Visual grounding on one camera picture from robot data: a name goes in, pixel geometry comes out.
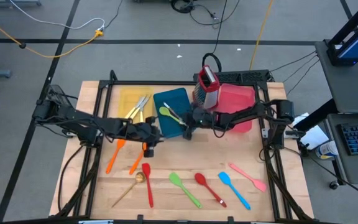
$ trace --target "red spoon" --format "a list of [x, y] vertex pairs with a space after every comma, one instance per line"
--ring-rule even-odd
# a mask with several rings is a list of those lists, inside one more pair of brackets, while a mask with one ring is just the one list
[[205, 179], [203, 174], [196, 173], [194, 178], [196, 179], [197, 183], [205, 186], [209, 190], [209, 192], [211, 192], [211, 194], [214, 195], [214, 197], [215, 197], [217, 202], [219, 202], [223, 207], [226, 208], [226, 203], [224, 203], [224, 201], [208, 186], [208, 184], [206, 183], [206, 179]]
[[150, 164], [148, 164], [148, 163], [142, 164], [142, 171], [146, 175], [147, 191], [149, 193], [149, 205], [150, 205], [150, 208], [152, 208], [154, 206], [154, 203], [153, 203], [153, 195], [152, 195], [152, 189], [150, 187], [150, 179], [149, 179], [149, 177], [150, 177]]

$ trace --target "pink spatula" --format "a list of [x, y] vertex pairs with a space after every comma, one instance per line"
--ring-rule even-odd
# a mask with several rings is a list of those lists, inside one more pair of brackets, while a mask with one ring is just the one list
[[266, 184], [263, 183], [260, 180], [257, 179], [253, 179], [251, 176], [249, 176], [248, 174], [246, 174], [244, 171], [242, 171], [240, 168], [238, 168], [236, 165], [234, 165], [233, 163], [229, 162], [229, 167], [231, 167], [232, 169], [234, 169], [235, 171], [239, 172], [240, 174], [242, 174], [244, 177], [247, 177], [250, 181], [252, 181], [252, 183], [254, 183], [255, 187], [257, 189], [259, 189], [262, 192], [265, 192], [266, 190]]

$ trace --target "gray floor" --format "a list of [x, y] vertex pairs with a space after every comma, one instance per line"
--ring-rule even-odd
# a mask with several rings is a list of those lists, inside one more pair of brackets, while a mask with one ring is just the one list
[[[73, 1], [44, 0], [42, 7], [29, 6], [25, 10], [39, 19], [65, 23]], [[176, 13], [163, 0], [144, 1], [143, 4], [135, 4], [131, 0], [124, 0], [117, 20], [103, 38], [216, 38], [217, 31], [212, 27], [195, 24], [188, 15]], [[200, 2], [220, 15], [223, 1]], [[352, 13], [355, 13], [358, 0], [347, 2]], [[82, 0], [73, 25], [77, 26], [94, 16], [108, 20], [118, 3]], [[221, 39], [255, 40], [268, 3], [268, 0], [241, 0], [237, 11], [224, 23]], [[227, 11], [230, 12], [234, 5], [235, 1], [229, 0]], [[208, 15], [201, 10], [194, 15], [209, 22]], [[339, 0], [275, 1], [262, 39], [322, 40], [332, 37], [346, 20]], [[0, 9], [0, 26], [13, 36], [26, 39], [59, 39], [63, 31], [61, 27], [31, 21], [13, 9]], [[95, 22], [82, 30], [71, 30], [68, 38], [87, 39], [98, 26]], [[30, 45], [49, 55], [53, 55], [57, 48], [57, 44]], [[63, 51], [74, 46], [65, 44]], [[91, 44], [61, 58], [52, 82], [59, 84], [66, 93], [77, 95], [83, 80], [107, 79], [110, 69], [116, 71], [120, 80], [191, 80], [192, 74], [200, 69], [202, 56], [213, 47], [202, 44]], [[224, 71], [247, 70], [253, 48], [253, 45], [219, 45], [216, 55], [221, 59]], [[261, 45], [254, 69], [273, 69], [313, 50], [313, 46]], [[284, 80], [301, 64], [296, 63], [275, 72], [276, 81]], [[13, 73], [10, 79], [0, 78], [0, 202], [50, 66], [49, 59], [34, 56], [14, 44], [0, 44], [0, 69], [11, 69]], [[287, 91], [307, 68], [301, 69], [285, 83]], [[321, 66], [317, 64], [313, 67], [288, 97], [295, 102], [296, 114], [310, 113], [330, 99]], [[64, 148], [64, 139], [47, 130], [36, 129], [5, 221], [48, 215]], [[329, 162], [321, 163], [332, 169]], [[327, 222], [358, 223], [358, 193], [349, 187], [336, 191], [328, 189], [328, 183], [333, 178], [312, 161], [306, 160], [304, 169], [316, 218]]]

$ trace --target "yellow cutting board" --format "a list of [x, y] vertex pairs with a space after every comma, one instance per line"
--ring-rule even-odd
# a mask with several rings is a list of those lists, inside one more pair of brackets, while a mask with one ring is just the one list
[[[136, 103], [140, 100], [142, 96], [148, 95], [150, 99], [146, 103], [143, 109], [143, 117], [146, 119], [149, 116], [153, 115], [153, 88], [149, 87], [127, 87], [123, 88], [120, 91], [119, 98], [119, 109], [118, 109], [118, 117], [125, 117], [128, 112], [136, 105]], [[133, 119], [134, 123], [140, 122], [140, 110], [136, 114]]]

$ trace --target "pink container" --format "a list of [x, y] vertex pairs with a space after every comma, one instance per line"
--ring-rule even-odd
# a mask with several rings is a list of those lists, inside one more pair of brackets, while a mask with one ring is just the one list
[[[215, 111], [234, 113], [246, 109], [255, 103], [255, 91], [252, 87], [222, 84], [219, 104]], [[246, 133], [252, 129], [252, 121], [236, 125], [232, 130]]]

